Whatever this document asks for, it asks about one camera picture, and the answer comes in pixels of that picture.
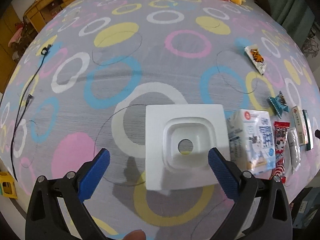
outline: milk carton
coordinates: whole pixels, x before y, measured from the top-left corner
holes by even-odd
[[[230,157],[241,171],[258,174],[275,168],[269,113],[240,109],[227,119]]]

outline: blue gripper pad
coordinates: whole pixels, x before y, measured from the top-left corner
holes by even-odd
[[[238,182],[225,163],[219,158],[215,148],[212,148],[208,153],[208,163],[224,193],[229,199],[236,201],[239,198]]]
[[[109,164],[110,153],[104,150],[79,183],[78,197],[81,203],[91,198]]]

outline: black cable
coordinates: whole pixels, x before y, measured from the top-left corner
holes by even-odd
[[[48,54],[48,51],[49,51],[49,48],[51,47],[51,45],[48,45],[48,47],[46,48],[43,48],[42,51],[41,51],[41,55],[43,55],[44,57],[42,58],[42,62],[41,62],[41,65],[39,66],[39,68],[37,69],[36,73],[33,75],[32,79],[30,80],[29,84],[27,85],[26,89],[24,90],[23,94],[22,94],[22,97],[21,97],[21,101],[19,103],[19,108],[18,108],[18,113],[17,113],[17,117],[16,117],[16,121],[15,121],[15,125],[14,125],[14,129],[13,129],[13,135],[12,135],[12,140],[11,140],[11,145],[10,145],[10,158],[11,158],[11,165],[12,165],[12,173],[13,173],[13,176],[14,178],[16,179],[16,181],[18,181],[17,179],[17,175],[16,175],[16,170],[14,168],[14,164],[13,164],[13,147],[14,147],[14,137],[16,135],[16,132],[17,132],[17,129],[18,129],[18,126],[28,108],[28,105],[30,103],[30,100],[33,99],[33,96],[32,95],[28,95],[27,99],[26,99],[26,106],[25,108],[23,109],[23,112],[21,114],[21,117],[19,119],[19,113],[20,113],[20,109],[21,109],[21,105],[22,105],[22,102],[23,102],[23,98],[26,94],[26,92],[28,91],[31,83],[33,82],[33,80],[35,79],[36,75],[38,74],[38,72],[40,71],[42,65],[43,65],[43,62],[44,62],[44,59],[45,57],[47,56]]]

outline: candy wrapper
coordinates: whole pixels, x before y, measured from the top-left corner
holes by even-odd
[[[289,112],[289,107],[281,91],[279,91],[279,94],[275,98],[268,97],[268,99],[280,118],[282,117],[283,111]]]
[[[288,143],[290,148],[292,171],[294,173],[301,165],[299,139],[297,130],[294,127],[288,129]]]
[[[275,149],[276,149],[276,168],[272,171],[273,176],[279,176],[282,183],[285,183],[284,176],[284,149],[287,143],[289,122],[275,122]]]
[[[245,47],[244,51],[247,53],[247,55],[249,56],[254,66],[259,71],[259,73],[263,75],[264,72],[266,71],[267,64],[264,58],[261,56],[260,52],[258,51],[258,45],[254,44],[254,45]]]

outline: earphone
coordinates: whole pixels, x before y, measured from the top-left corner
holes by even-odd
[[[47,55],[47,53],[48,53],[48,51],[49,51],[49,49],[50,49],[50,47],[51,47],[52,45],[51,44],[49,44],[47,47],[44,47],[43,49],[42,49],[42,51],[41,51],[41,55]]]

